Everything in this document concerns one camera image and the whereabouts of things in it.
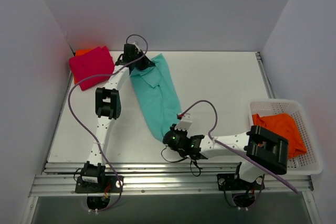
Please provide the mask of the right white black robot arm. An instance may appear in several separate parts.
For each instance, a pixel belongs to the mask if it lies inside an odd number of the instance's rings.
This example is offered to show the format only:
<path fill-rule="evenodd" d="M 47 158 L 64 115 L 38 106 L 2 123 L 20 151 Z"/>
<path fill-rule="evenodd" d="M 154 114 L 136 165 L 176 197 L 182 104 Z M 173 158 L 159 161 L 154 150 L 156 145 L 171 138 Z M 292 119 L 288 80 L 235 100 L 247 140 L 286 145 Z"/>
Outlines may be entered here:
<path fill-rule="evenodd" d="M 217 137 L 188 137 L 187 132 L 171 127 L 163 138 L 163 144 L 178 152 L 181 158 L 194 162 L 237 155 L 243 159 L 233 175 L 233 182 L 238 188 L 246 188 L 263 174 L 269 174 L 289 186 L 282 178 L 287 173 L 289 142 L 261 126 L 253 125 L 247 132 Z"/>

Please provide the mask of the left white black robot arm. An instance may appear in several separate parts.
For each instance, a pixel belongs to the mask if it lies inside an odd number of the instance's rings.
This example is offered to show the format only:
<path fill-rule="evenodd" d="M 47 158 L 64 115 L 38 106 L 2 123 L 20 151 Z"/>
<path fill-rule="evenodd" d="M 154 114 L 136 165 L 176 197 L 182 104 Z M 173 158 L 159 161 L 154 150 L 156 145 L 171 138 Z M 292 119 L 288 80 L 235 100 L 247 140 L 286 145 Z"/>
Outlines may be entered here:
<path fill-rule="evenodd" d="M 113 74 L 95 92 L 95 113 L 98 117 L 97 130 L 91 133 L 95 142 L 91 153 L 80 172 L 82 183 L 94 192 L 100 192 L 105 188 L 105 168 L 108 165 L 105 151 L 109 142 L 110 133 L 116 119 L 121 114 L 120 89 L 134 69 L 145 70 L 153 67 L 145 53 L 136 43 L 124 44 L 124 51 L 118 57 Z"/>

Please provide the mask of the teal t shirt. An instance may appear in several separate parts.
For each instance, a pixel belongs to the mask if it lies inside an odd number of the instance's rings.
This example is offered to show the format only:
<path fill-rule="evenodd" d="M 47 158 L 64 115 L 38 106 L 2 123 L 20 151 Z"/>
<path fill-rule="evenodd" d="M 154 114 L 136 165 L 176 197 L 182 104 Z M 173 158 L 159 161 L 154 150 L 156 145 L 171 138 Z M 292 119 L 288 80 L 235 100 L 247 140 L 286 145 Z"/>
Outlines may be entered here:
<path fill-rule="evenodd" d="M 151 61 L 155 66 L 132 70 L 130 79 L 152 136 L 162 142 L 182 109 L 164 56 L 159 54 Z"/>

